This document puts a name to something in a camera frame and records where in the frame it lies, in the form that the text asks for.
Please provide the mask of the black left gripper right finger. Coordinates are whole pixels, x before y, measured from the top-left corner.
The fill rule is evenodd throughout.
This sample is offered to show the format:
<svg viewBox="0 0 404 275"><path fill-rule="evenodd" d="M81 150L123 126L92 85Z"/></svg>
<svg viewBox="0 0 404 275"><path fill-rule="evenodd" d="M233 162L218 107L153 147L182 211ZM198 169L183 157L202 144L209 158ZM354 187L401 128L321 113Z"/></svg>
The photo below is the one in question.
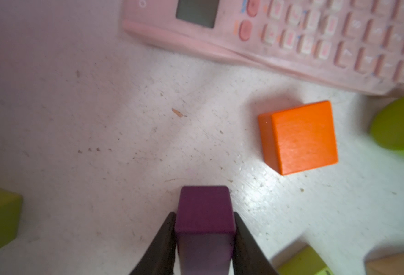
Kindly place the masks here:
<svg viewBox="0 0 404 275"><path fill-rule="evenodd" d="M235 275L278 275L237 212L232 263Z"/></svg>

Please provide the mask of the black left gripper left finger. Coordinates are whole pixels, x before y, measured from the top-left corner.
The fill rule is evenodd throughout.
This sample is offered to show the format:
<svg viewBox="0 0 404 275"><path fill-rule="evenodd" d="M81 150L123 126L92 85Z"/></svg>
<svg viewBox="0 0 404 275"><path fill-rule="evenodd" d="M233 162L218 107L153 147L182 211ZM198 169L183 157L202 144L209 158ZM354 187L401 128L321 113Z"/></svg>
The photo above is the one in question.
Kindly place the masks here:
<svg viewBox="0 0 404 275"><path fill-rule="evenodd" d="M130 275L173 275L177 238L174 230L176 213L166 217L159 231Z"/></svg>

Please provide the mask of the purple brick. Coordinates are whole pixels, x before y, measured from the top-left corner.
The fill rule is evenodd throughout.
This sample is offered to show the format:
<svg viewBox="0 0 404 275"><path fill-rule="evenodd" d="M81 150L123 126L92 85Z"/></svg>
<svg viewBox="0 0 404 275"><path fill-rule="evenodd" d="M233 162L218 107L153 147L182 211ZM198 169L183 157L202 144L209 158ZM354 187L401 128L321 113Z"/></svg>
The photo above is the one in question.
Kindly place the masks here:
<svg viewBox="0 0 404 275"><path fill-rule="evenodd" d="M182 275L227 275L236 224L229 188L184 186L174 230Z"/></svg>

